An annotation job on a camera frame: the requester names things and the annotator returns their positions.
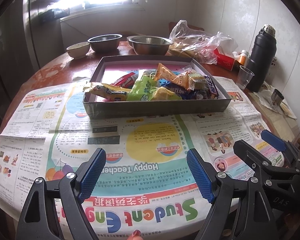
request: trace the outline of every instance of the thermos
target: thermos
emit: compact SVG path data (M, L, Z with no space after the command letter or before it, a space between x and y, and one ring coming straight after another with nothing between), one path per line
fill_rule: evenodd
M271 62L277 52L275 29L266 24L256 36L247 68L254 73L247 88L258 92L266 79Z

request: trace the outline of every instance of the blue gripper pad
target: blue gripper pad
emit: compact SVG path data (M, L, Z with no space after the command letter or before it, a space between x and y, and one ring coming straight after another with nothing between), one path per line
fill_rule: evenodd
M199 163L197 157L194 155L192 149L187 153L187 163L202 197L207 199L209 203L214 202L216 197L212 192L211 180Z
M261 132L261 139L266 141L279 152L284 152L287 149L285 142L268 130L263 130Z
M106 152L104 150L101 150L96 156L96 158L93 160L92 164L88 168L85 176L81 181L81 190L78 195L78 200L80 204L82 204L85 199L90 198L105 164Z

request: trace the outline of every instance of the clear plastic cup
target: clear plastic cup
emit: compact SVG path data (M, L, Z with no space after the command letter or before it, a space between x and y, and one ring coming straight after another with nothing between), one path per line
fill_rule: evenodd
M236 85L242 90L245 89L253 76L254 74L252 71L244 66L240 66Z

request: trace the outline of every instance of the table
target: table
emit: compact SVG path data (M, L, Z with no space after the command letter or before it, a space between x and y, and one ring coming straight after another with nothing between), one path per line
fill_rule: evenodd
M97 54L90 50L86 57L78 60L72 60L67 53L64 53L63 55L52 60L21 86L19 92L13 99L9 109L7 110L7 113L5 114L0 127L0 133L5 128L15 109L28 92L43 87L71 83L75 77L90 77L92 76L102 57L118 55L135 55L135 52L127 42L121 42L118 49L111 53ZM234 71L230 72L216 65L205 64L204 67L214 76L222 76L236 81L237 73ZM277 130L265 115L262 107L249 95L248 90L244 90L244 93L248 96L255 108L261 112L263 120L266 122L271 131L278 135ZM7 222L11 223L13 220L8 217Z

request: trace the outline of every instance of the hand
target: hand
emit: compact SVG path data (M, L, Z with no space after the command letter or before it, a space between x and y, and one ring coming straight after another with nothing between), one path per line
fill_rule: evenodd
M135 230L132 235L127 238L127 240L143 240L140 230Z

